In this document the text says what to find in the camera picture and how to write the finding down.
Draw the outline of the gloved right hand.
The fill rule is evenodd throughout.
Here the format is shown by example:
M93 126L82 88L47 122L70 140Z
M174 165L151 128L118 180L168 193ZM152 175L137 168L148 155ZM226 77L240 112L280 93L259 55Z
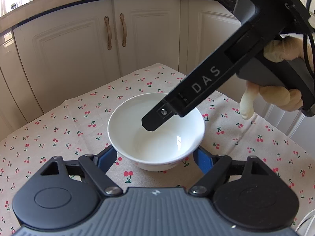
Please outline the gloved right hand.
M254 101L260 95L265 102L305 116L314 116L314 40L286 36L270 41L236 74L246 80L240 101L242 118L254 114Z

